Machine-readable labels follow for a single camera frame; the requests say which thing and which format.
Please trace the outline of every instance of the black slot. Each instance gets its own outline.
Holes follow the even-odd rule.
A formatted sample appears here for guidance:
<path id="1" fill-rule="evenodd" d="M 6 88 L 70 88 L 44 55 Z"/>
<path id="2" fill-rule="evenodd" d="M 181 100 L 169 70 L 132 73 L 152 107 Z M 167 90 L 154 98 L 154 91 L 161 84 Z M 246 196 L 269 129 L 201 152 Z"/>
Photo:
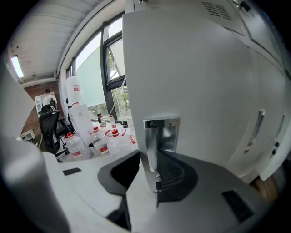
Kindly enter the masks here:
<path id="1" fill-rule="evenodd" d="M 215 15 L 215 14 L 212 14 L 212 13 L 209 13 L 210 15 Z M 215 16 L 218 16 L 218 17 L 220 17 L 220 15 L 215 15 Z"/>
<path id="2" fill-rule="evenodd" d="M 215 10 L 215 11 L 217 11 L 214 7 L 205 6 L 205 8 L 208 9 L 208 10 Z"/>
<path id="3" fill-rule="evenodd" d="M 235 191 L 223 192 L 222 196 L 230 206 L 239 223 L 243 223 L 254 214 Z"/>
<path id="4" fill-rule="evenodd" d="M 223 8 L 224 9 L 224 7 L 223 6 L 221 6 L 221 5 L 217 5 L 217 4 L 214 4 L 216 7 L 221 7 L 221 8 Z"/>
<path id="5" fill-rule="evenodd" d="M 220 12 L 223 16 L 230 17 L 228 13 Z"/>
<path id="6" fill-rule="evenodd" d="M 202 4 L 207 4 L 207 5 L 212 5 L 211 3 L 209 3 L 209 2 L 202 2 Z"/>
<path id="7" fill-rule="evenodd" d="M 76 168 L 72 168 L 72 169 L 63 171 L 63 174 L 65 176 L 68 176 L 68 175 L 71 175 L 71 174 L 74 174 L 74 173 L 77 173 L 77 172 L 81 172 L 81 169 L 76 167 Z"/>
<path id="8" fill-rule="evenodd" d="M 214 11 L 211 11 L 211 10 L 208 10 L 208 12 L 219 15 L 217 12 L 214 12 Z"/>
<path id="9" fill-rule="evenodd" d="M 285 114 L 283 114 L 282 118 L 281 118 L 281 122 L 280 122 L 280 125 L 279 125 L 279 129 L 277 131 L 277 134 L 276 134 L 276 137 L 278 137 L 279 133 L 281 132 L 281 129 L 282 129 L 282 126 L 283 126 L 283 122 L 284 122 L 284 119 L 285 119 Z"/>
<path id="10" fill-rule="evenodd" d="M 228 12 L 226 11 L 226 10 L 222 10 L 222 9 L 220 9 L 220 8 L 217 8 L 220 12 L 222 12 L 222 13 L 225 13 L 225 14 L 228 14 Z"/>

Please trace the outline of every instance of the white panel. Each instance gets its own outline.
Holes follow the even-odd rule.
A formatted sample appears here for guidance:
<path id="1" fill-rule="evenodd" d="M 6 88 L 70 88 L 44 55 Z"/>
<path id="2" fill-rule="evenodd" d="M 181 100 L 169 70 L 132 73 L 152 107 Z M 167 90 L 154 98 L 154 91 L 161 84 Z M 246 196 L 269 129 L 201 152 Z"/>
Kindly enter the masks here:
<path id="1" fill-rule="evenodd" d="M 135 11 L 140 10 L 184 10 L 185 8 L 196 9 L 204 17 L 217 24 L 244 35 L 241 28 L 241 19 L 236 11 L 226 0 L 155 0 L 139 3 L 134 0 Z"/>
<path id="2" fill-rule="evenodd" d="M 34 101 L 12 77 L 8 63 L 0 57 L 0 135 L 18 137 L 34 107 Z"/>
<path id="3" fill-rule="evenodd" d="M 237 176 L 251 172 L 256 162 L 271 155 L 276 134 L 284 111 L 285 78 L 266 58 L 255 52 L 254 66 L 258 83 L 254 108 L 249 118 L 247 131 L 230 162 L 226 166 Z M 248 145 L 255 130 L 260 110 L 265 111 L 262 124 L 252 145 Z"/>
<path id="4" fill-rule="evenodd" d="M 275 146 L 273 147 L 277 150 L 276 154 L 264 158 L 256 168 L 259 171 L 262 180 L 266 180 L 279 168 L 290 151 L 291 82 L 288 79 L 285 79 L 284 114 L 285 118 L 281 126 L 281 131 L 276 138 L 276 142 L 279 142 L 280 146 L 279 148 L 276 148 Z"/>
<path id="5" fill-rule="evenodd" d="M 252 108 L 248 48 L 193 9 L 138 11 L 123 20 L 125 73 L 139 149 L 146 154 L 143 119 L 176 115 L 181 117 L 178 153 L 226 164 Z"/>
<path id="6" fill-rule="evenodd" d="M 247 0 L 245 2 L 251 7 L 249 12 L 246 12 L 244 8 L 236 7 L 236 9 L 247 26 L 251 39 L 266 49 L 282 65 L 280 50 L 272 31 L 258 14 L 254 4 Z"/>

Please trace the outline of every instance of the person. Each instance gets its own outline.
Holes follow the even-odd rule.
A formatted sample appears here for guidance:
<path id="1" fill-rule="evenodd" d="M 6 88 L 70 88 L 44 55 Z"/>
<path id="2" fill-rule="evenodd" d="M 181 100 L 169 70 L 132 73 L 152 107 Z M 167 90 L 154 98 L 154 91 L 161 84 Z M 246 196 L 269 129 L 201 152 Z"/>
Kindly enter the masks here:
<path id="1" fill-rule="evenodd" d="M 46 96 L 44 97 L 42 106 L 47 105 L 47 104 L 54 104 L 55 109 L 56 109 L 56 105 L 58 101 L 56 100 L 55 96 L 50 93 L 49 88 L 45 90 L 45 94 Z"/>

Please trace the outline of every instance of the ceiling light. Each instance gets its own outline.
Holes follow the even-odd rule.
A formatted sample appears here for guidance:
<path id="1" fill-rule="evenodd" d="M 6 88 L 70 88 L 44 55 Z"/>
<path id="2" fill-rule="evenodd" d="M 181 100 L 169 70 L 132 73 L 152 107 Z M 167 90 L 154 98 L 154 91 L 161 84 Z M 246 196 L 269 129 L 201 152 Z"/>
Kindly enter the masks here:
<path id="1" fill-rule="evenodd" d="M 20 67 L 20 64 L 19 64 L 19 61 L 18 61 L 18 57 L 17 56 L 13 56 L 11 58 L 11 61 L 12 61 L 13 67 L 14 67 L 18 77 L 19 78 L 24 77 L 24 75 L 22 73 L 22 70 L 21 70 L 21 67 Z"/>

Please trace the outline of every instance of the white wall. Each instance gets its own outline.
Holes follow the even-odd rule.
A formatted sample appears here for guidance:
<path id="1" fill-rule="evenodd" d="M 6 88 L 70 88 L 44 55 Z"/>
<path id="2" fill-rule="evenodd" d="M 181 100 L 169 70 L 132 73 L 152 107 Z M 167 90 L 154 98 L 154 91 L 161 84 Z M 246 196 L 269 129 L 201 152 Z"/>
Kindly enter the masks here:
<path id="1" fill-rule="evenodd" d="M 105 21 L 109 21 L 114 16 L 120 14 L 125 10 L 125 0 L 106 0 L 102 4 L 96 7 L 98 10 L 97 14 L 94 15 L 89 21 L 87 18 L 84 20 L 88 21 L 86 25 L 81 29 L 78 35 L 72 40 L 69 40 L 69 43 L 66 47 L 69 47 L 68 51 L 65 52 L 64 59 L 60 61 L 61 68 L 59 73 L 59 92 L 61 98 L 61 106 L 64 113 L 67 113 L 67 106 L 65 100 L 67 98 L 65 90 L 65 80 L 66 80 L 66 69 L 69 67 L 72 62 L 72 58 L 76 55 L 79 49 L 85 44 L 85 42 L 90 38 L 90 36 L 97 31 Z"/>

